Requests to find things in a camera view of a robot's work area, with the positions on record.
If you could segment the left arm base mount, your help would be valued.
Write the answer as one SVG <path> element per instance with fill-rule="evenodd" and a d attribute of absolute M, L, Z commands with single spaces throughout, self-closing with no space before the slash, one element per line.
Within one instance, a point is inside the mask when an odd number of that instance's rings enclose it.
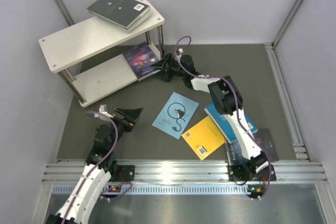
<path fill-rule="evenodd" d="M 111 174 L 110 182 L 132 182 L 135 176 L 134 165 L 118 165 Z"/>

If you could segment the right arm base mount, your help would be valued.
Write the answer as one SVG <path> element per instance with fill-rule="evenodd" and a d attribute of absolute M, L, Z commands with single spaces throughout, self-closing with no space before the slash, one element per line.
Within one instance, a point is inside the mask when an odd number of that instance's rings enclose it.
<path fill-rule="evenodd" d="M 238 185 L 244 185 L 247 182 L 262 182 L 267 181 L 269 175 L 270 181 L 276 181 L 274 166 L 271 165 L 271 172 L 269 172 L 269 166 L 261 170 L 259 173 L 254 173 L 250 162 L 244 164 L 231 165 L 228 167 L 229 180 L 235 182 Z"/>

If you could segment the light blue cat book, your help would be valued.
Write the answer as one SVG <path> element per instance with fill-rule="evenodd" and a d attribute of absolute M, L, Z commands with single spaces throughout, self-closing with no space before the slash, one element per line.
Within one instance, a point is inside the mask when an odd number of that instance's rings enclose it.
<path fill-rule="evenodd" d="M 199 103 L 173 92 L 152 125 L 179 139 L 198 106 Z"/>

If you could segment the black shiny book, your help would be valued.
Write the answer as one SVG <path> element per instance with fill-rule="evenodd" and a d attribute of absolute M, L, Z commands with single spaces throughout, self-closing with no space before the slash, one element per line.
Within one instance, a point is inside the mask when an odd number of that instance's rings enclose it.
<path fill-rule="evenodd" d="M 96 0 L 87 10 L 126 31 L 135 29 L 152 14 L 149 5 L 137 0 Z"/>

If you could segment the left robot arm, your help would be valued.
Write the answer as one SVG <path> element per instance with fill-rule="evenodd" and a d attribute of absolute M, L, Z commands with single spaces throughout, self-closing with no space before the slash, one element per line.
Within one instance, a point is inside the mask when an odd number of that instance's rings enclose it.
<path fill-rule="evenodd" d="M 101 105 L 97 112 L 87 112 L 105 123 L 94 131 L 93 146 L 76 186 L 57 213 L 47 217 L 46 223 L 88 223 L 98 199 L 118 199 L 130 191 L 135 167 L 120 165 L 114 148 L 124 133 L 132 132 L 142 111 L 142 108 L 115 108 L 110 114 L 106 105 Z"/>

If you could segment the blue paperback book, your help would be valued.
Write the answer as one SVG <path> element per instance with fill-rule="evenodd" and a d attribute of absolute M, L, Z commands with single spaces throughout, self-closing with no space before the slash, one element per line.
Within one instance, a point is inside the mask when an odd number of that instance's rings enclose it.
<path fill-rule="evenodd" d="M 215 105 L 209 104 L 205 106 L 205 112 L 206 114 L 213 120 L 213 122 L 217 125 L 219 130 L 224 135 L 225 139 L 229 142 L 235 142 L 237 141 L 237 137 L 235 135 L 234 129 L 230 125 L 230 123 L 227 121 L 227 118 L 225 115 L 220 114 L 216 108 Z M 258 131 L 257 126 L 250 120 L 250 118 L 243 114 L 243 110 L 239 110 L 239 121 L 243 124 L 245 129 L 249 129 L 251 133 L 256 133 Z"/>

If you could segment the purple Robinson Crusoe book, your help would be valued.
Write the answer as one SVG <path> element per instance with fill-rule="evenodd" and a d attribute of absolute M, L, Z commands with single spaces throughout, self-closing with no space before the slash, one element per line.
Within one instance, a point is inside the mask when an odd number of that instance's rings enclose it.
<path fill-rule="evenodd" d="M 151 65 L 157 63 L 159 59 L 146 42 L 140 43 L 130 50 L 125 51 L 123 56 L 136 75 L 138 81 L 146 79 L 159 72 L 159 69 L 151 67 Z"/>

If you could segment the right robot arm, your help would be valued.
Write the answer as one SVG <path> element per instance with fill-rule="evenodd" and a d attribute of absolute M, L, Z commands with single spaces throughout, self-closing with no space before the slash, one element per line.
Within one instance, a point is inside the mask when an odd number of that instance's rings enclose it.
<path fill-rule="evenodd" d="M 160 70 L 161 79 L 170 81 L 173 76 L 183 79 L 186 87 L 207 92 L 217 112 L 223 115 L 239 142 L 246 176 L 251 180 L 258 180 L 264 170 L 271 175 L 272 166 L 267 153 L 255 140 L 247 123 L 243 109 L 243 99 L 230 76 L 217 77 L 204 75 L 196 71 L 194 61 L 190 55 L 176 53 L 167 54 L 160 61 L 151 64 Z"/>

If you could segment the pale green book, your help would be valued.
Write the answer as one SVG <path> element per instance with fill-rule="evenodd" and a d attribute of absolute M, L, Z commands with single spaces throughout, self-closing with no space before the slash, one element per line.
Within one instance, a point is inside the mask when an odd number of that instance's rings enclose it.
<path fill-rule="evenodd" d="M 152 8 L 146 0 L 123 0 L 117 7 L 120 15 L 118 26 L 126 31 L 132 31 L 152 15 Z"/>

